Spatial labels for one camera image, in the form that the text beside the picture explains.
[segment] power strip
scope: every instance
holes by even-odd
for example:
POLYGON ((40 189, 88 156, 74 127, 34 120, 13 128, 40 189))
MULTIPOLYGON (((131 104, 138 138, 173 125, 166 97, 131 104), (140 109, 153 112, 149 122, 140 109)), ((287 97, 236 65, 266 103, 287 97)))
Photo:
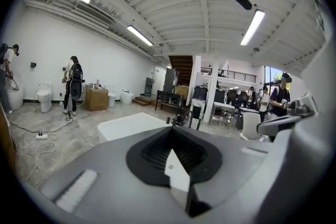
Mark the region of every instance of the power strip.
POLYGON ((48 134, 37 134, 36 140, 48 139, 48 134))

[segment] railing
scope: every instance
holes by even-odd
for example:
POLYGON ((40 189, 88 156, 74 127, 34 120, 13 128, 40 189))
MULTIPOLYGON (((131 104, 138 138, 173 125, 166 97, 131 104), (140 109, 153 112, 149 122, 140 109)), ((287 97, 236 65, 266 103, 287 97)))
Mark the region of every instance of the railing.
MULTIPOLYGON (((201 67, 202 74, 212 75, 212 68, 208 67, 201 67)), ((240 72, 234 72, 229 70, 218 70, 218 76, 221 78, 228 78, 228 79, 237 79, 237 80, 244 80, 248 82, 256 83, 257 76, 251 74, 245 74, 240 72)))

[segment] hair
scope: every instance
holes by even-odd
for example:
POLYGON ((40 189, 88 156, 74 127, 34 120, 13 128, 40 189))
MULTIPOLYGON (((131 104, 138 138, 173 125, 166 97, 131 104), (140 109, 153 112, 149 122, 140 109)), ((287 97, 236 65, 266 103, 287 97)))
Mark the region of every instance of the hair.
POLYGON ((78 59, 76 56, 71 56, 70 59, 74 62, 74 63, 79 63, 78 59))

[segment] doorway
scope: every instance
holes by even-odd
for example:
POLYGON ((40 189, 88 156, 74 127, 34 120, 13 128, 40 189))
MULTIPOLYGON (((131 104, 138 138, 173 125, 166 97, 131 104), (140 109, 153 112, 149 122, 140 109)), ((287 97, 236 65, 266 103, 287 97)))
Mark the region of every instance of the doorway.
POLYGON ((152 95, 156 95, 158 91, 163 90, 165 77, 166 69, 160 66, 156 66, 154 68, 152 95))

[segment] pillar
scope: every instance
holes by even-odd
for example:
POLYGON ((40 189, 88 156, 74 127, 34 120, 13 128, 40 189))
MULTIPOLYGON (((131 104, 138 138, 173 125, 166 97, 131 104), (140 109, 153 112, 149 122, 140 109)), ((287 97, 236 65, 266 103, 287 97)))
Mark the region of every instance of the pillar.
POLYGON ((196 84, 197 73, 200 71, 201 71, 201 57, 194 56, 193 57, 193 69, 191 71, 188 96, 187 96, 187 100, 185 104, 186 106, 188 106, 191 103, 191 100, 194 94, 194 88, 196 86, 195 84, 196 84))
POLYGON ((211 76, 211 84, 209 90, 208 101, 206 103, 206 110, 204 114, 203 121, 209 122, 211 116, 212 106, 214 104, 216 86, 217 86, 217 78, 218 78, 218 61, 213 62, 212 76, 211 76))

